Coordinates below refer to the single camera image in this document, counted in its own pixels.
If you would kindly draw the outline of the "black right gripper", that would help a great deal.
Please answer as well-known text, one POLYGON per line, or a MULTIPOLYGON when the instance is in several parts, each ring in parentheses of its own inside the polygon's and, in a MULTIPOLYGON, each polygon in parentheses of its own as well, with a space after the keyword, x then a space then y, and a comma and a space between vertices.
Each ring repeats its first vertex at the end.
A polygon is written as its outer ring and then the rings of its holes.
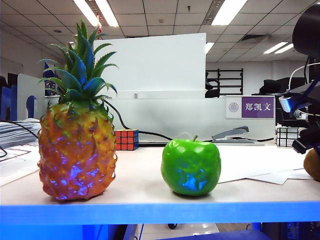
POLYGON ((292 143, 292 147, 297 153, 305 154, 307 150, 320 150, 320 117, 315 117, 311 128, 302 130, 299 137, 292 143))

